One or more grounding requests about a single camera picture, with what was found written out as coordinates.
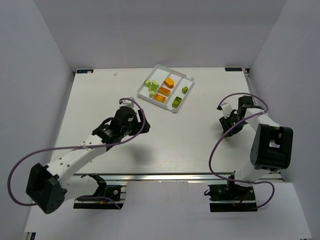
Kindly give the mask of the pale green lego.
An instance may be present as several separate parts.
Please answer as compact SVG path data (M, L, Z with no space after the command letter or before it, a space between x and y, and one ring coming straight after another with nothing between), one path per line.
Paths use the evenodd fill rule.
M150 91L150 92L149 92L149 97L150 97L150 98L152 98L154 95L155 95L155 92L154 92L154 91Z

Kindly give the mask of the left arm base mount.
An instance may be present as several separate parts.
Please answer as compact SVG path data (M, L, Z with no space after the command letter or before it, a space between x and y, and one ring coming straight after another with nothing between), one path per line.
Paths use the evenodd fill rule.
M82 210L121 210L126 198L126 187L118 184L108 184L96 173L83 175L97 184L93 194L85 194L74 200L73 208Z

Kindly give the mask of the long green lego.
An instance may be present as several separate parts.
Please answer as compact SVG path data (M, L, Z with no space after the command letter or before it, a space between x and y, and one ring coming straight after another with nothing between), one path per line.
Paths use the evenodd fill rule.
M182 98L179 97L179 96L177 96L177 97L173 100L171 106L172 106L173 108L177 109L177 108L179 107L179 105L180 105L181 102L182 102Z

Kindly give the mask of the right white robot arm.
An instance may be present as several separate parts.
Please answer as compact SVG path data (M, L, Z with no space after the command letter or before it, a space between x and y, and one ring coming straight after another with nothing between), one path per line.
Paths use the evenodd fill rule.
M225 138L239 133L245 125L255 131L249 162L231 176L236 185L250 187L264 175L289 167L294 135L292 128L273 121L266 109L255 105L249 95L238 98L237 109L229 103L222 103L217 109L223 113L219 122Z

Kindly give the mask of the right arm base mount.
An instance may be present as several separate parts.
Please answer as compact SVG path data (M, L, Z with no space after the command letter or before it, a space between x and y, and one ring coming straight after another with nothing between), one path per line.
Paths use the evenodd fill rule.
M211 184L204 192L211 213L257 212L254 188L236 184Z

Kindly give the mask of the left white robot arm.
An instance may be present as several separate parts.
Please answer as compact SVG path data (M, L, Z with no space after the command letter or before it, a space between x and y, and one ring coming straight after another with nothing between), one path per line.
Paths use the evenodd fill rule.
M147 133L150 124L142 109L134 110L121 105L115 116L105 119L83 141L79 149L72 149L65 156L46 165L35 164L29 174L26 193L45 214L56 211L70 199L102 200L113 202L107 195L105 180L96 173L72 176L92 160L118 145L126 136Z

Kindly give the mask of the orange lego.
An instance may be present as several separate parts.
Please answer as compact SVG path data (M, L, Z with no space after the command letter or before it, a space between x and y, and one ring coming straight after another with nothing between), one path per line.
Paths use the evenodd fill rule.
M153 99L160 103L165 103L165 101L167 100L167 98L164 95L158 93L154 95Z
M165 87L160 87L158 89L158 92L164 96L167 96L167 97L171 94L171 91Z

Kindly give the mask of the yellow oval lego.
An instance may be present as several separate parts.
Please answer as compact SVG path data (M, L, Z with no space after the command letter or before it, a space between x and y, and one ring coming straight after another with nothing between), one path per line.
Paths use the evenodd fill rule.
M165 84L169 89L172 89L172 88L175 86L175 82L174 82L170 77L167 77L167 78L164 80L164 84Z

